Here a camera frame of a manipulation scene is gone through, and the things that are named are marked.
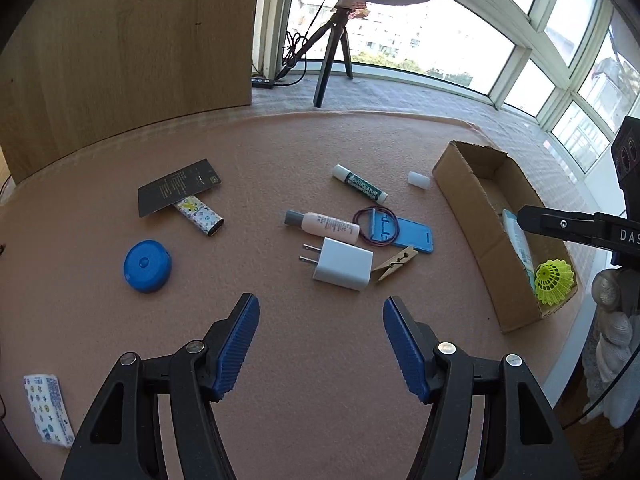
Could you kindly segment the white gloved hand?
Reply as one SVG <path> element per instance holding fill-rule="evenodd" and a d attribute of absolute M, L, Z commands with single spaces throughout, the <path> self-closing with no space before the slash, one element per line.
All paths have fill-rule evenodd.
<path fill-rule="evenodd" d="M 639 404 L 639 274 L 605 269 L 591 284 L 596 318 L 582 352 L 589 420 L 623 427 Z"/>

